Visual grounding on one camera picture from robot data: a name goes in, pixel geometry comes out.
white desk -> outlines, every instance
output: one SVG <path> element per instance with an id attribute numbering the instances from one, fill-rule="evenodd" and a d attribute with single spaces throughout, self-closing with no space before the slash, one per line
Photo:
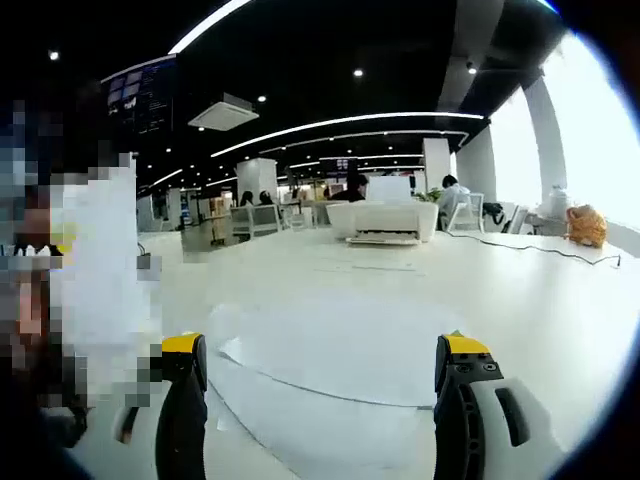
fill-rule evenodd
<path id="1" fill-rule="evenodd" d="M 482 238 L 591 260 L 619 253 L 609 245 L 600 252 L 554 237 Z M 206 258 L 199 264 L 166 262 L 156 297 L 166 335 L 215 328 L 209 313 L 220 304 L 276 305 L 324 287 L 400 300 L 427 298 L 463 317 L 505 377 L 519 377 L 529 387 L 549 410 L 566 450 L 581 441 L 610 401 L 637 326 L 639 268 L 624 254 L 616 269 L 615 260 L 590 266 L 440 233 L 415 248 L 349 247 L 319 229 L 284 231 Z M 425 372 L 425 381 L 432 379 L 433 372 Z M 213 424 L 207 431 L 220 440 L 216 470 L 233 472 L 233 478 L 294 478 L 252 442 L 231 437 L 228 443 Z M 425 452 L 428 471 L 435 450 L 432 439 L 426 444 L 432 449 Z M 402 478 L 420 478 L 414 473 Z"/>

